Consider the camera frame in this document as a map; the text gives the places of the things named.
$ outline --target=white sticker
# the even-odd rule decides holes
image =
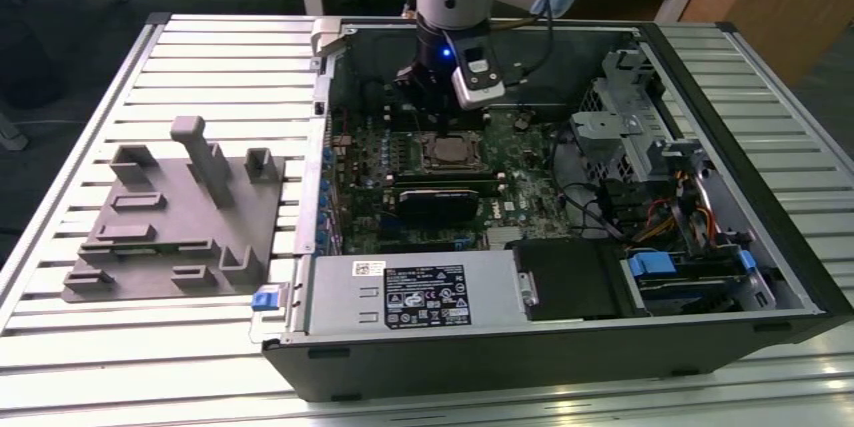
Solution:
[[[353,263],[354,277],[377,277],[384,275],[385,270],[385,260],[357,260]]]

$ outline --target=blue connector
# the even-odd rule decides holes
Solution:
[[[253,310],[269,312],[279,310],[279,291],[259,291],[253,295]]]
[[[668,252],[641,252],[629,259],[632,275],[676,274],[677,266]]]
[[[742,260],[742,265],[745,269],[754,270],[757,268],[757,259],[753,258],[753,254],[749,250],[742,250],[738,252],[738,258]]]

